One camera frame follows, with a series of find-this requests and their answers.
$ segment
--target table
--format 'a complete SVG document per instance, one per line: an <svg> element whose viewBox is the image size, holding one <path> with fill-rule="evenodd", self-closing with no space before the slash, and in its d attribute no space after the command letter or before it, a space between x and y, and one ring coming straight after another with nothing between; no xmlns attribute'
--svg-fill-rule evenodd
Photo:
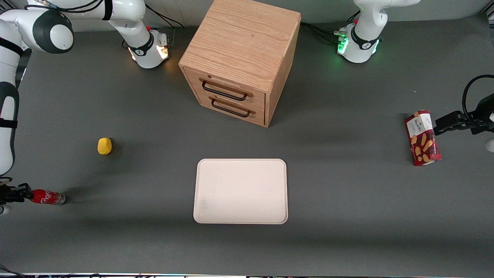
<svg viewBox="0 0 494 278"><path fill-rule="evenodd" d="M197 104L177 66L194 31L178 29L171 59L151 70L116 32L77 33L67 54L33 53L9 174L71 204L13 204L0 219L1 263L18 272L494 274L492 134L441 135L443 161L417 168L403 123L419 109L434 119L460 110L466 83L493 72L484 16L391 22L365 64L301 27L268 129ZM491 88L479 81L468 106ZM98 155L100 137L114 138L112 155ZM194 222L203 158L285 160L288 221Z"/></svg>

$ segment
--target coca-cola can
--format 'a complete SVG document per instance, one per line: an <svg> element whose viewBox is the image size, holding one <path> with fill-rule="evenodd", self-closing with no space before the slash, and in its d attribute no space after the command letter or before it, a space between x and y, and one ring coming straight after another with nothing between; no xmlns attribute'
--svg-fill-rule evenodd
<svg viewBox="0 0 494 278"><path fill-rule="evenodd" d="M35 189L33 190L33 198L30 200L33 203L59 206L64 204L65 195L58 192Z"/></svg>

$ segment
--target red box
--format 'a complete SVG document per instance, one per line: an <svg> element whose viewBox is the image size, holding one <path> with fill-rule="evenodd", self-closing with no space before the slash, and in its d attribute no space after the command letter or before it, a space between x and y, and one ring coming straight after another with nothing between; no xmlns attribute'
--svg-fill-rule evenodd
<svg viewBox="0 0 494 278"><path fill-rule="evenodd" d="M441 160L428 110L415 112L405 120L405 126L415 166L424 166Z"/></svg>

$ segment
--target black metal handle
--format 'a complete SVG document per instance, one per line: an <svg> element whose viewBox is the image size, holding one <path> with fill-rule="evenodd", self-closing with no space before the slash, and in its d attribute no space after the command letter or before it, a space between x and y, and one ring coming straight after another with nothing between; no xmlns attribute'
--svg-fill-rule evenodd
<svg viewBox="0 0 494 278"><path fill-rule="evenodd" d="M221 106L215 105L214 104L215 101L216 101L216 99L214 99L214 98L211 100L211 105L214 108L218 108L220 110L223 110L223 111L228 112L228 113L232 113L232 114L237 115L237 116L242 117L242 118L247 118L250 115L250 110L247 110L247 114L240 114L240 113L232 111L230 109L226 109L226 108L223 108Z"/></svg>
<svg viewBox="0 0 494 278"><path fill-rule="evenodd" d="M211 93L215 93L215 94L218 94L218 95L222 95L222 96L225 96L225 97L228 97L228 98L231 98L231 99L234 99L234 100L238 100L238 101L244 101L247 97L247 94L245 93L243 97L236 97L236 96L233 96L233 95L229 95L227 93L223 93L223 92L220 92L220 91L217 91L215 89L211 89L211 88L208 88L206 87L206 80L203 81L203 89L208 91L208 92L211 92Z"/></svg>

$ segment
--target wooden drawer cabinet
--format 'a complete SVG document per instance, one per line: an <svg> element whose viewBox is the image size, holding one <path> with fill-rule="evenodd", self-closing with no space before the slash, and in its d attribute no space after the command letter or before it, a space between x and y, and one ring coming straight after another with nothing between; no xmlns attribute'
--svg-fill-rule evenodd
<svg viewBox="0 0 494 278"><path fill-rule="evenodd" d="M300 20L251 0L215 0L178 63L199 104L268 127Z"/></svg>

